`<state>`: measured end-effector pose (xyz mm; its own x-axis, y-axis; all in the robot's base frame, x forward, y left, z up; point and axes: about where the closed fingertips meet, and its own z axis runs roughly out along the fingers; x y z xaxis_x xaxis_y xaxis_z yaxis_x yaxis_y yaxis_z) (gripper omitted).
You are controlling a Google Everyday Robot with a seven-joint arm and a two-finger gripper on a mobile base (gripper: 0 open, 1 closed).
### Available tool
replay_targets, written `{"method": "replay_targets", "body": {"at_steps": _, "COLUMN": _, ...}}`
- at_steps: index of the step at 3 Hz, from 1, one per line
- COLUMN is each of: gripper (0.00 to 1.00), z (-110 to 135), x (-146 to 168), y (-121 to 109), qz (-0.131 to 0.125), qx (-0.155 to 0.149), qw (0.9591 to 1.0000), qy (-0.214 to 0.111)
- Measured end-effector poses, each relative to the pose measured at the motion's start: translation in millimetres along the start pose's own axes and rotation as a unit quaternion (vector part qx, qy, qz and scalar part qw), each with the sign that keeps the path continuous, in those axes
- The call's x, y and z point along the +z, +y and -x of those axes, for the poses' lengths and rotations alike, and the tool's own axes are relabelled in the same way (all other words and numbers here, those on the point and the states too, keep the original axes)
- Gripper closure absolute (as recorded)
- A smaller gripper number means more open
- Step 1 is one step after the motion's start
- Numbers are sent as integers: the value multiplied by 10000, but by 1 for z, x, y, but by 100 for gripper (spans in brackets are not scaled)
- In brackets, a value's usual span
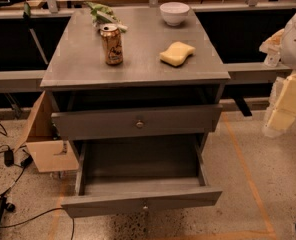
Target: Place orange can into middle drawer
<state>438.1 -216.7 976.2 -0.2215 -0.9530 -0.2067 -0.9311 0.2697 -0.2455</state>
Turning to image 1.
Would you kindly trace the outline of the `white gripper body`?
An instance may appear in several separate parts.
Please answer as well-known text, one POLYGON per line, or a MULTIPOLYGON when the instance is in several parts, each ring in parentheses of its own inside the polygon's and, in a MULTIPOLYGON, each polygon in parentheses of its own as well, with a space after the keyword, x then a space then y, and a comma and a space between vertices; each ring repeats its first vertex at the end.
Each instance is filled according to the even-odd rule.
POLYGON ((269 67, 276 67, 280 61, 281 39, 283 29, 278 30, 259 47, 259 51, 266 54, 264 64, 269 67))

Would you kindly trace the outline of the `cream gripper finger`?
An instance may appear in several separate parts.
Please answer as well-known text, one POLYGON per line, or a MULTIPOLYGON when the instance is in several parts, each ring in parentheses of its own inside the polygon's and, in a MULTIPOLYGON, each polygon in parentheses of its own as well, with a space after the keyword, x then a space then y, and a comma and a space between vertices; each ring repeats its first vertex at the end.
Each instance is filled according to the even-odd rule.
POLYGON ((296 71, 287 78, 278 77, 273 84, 269 106, 264 116, 263 134, 277 137, 296 120, 296 71))

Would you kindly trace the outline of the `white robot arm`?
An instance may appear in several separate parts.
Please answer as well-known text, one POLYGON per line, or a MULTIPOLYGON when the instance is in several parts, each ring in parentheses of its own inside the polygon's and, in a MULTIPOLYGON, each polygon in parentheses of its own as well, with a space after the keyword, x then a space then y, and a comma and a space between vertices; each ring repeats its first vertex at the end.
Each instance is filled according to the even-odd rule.
POLYGON ((296 120, 296 13, 283 29, 266 39, 259 50, 267 54, 266 66, 276 67, 281 62, 292 70, 287 78, 276 79, 270 94, 263 133, 274 138, 284 134, 296 120))

